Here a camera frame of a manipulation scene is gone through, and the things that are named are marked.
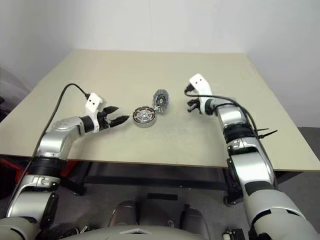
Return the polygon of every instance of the gray floor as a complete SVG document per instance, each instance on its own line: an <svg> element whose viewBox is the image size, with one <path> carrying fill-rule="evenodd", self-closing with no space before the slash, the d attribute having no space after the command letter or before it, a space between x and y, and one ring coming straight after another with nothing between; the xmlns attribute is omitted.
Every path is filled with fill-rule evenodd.
<svg viewBox="0 0 320 240"><path fill-rule="evenodd" d="M313 151L320 157L320 129L300 128ZM96 164L92 169L98 174L112 174L114 176L166 176L175 175L179 178L200 179L212 178L221 179L221 175L214 170L203 169L175 170L170 167L159 167L157 171L150 171L145 166L135 166L132 170L126 165L117 167L114 165L103 168L101 164ZM226 207L223 204L223 191L199 190L184 188L161 188L161 187L139 187L139 186L119 186L119 185L96 185L87 184L87 193L84 196L74 196L68 190L60 188L58 190L60 199L58 211L54 222L55 229L67 229L69 227L83 227L91 225L94 227L105 227L108 225L113 209L125 200L141 200L147 193L178 194L178 201L168 201L161 205L163 210L170 215L178 224L179 214L183 204L188 203L191 207L202 212L207 221L212 239L221 239L221 234L226 228L242 228L247 234L249 226L247 224L243 203L236 206ZM281 191L287 193L296 205L301 209L306 218L320 232L320 173L304 172L279 185ZM5 200L0 202L3 208Z"/></svg>

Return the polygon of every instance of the table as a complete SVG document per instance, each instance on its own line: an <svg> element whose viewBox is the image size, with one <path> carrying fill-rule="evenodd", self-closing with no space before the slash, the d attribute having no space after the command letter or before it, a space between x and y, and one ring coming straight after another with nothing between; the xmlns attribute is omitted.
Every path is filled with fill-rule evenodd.
<svg viewBox="0 0 320 240"><path fill-rule="evenodd" d="M132 115L141 106L151 106L154 93L165 89L170 103L149 128L132 120L112 129L77 140L69 159L86 161L76 183L62 184L77 194L84 183L182 186L227 190L228 203L239 198L227 170L225 182L151 178L87 176L92 162L226 168L226 144L217 118L187 112L184 89L189 78L202 74L216 95L236 99L252 114L257 127L278 130L262 139L276 171L319 171L312 152L287 112L242 53L155 53L106 50L74 50L0 123L0 155L31 156L63 87L80 85L120 109L112 114ZM63 97L54 121L85 114L85 99L77 89Z"/></svg>

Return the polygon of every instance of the red object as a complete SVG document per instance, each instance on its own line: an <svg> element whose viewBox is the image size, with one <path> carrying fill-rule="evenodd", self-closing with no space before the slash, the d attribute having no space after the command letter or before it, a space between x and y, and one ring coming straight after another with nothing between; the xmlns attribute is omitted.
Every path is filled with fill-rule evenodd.
<svg viewBox="0 0 320 240"><path fill-rule="evenodd" d="M18 183L22 173L24 172L24 169L19 168L14 163L12 163L12 162L4 159L4 158L0 159L0 163L5 165L5 166L7 166L7 167L9 167L9 168L15 169L15 183ZM64 166L64 168L62 169L61 176L62 177L67 177L76 164L77 164L77 161L69 160L66 163L66 165Z"/></svg>

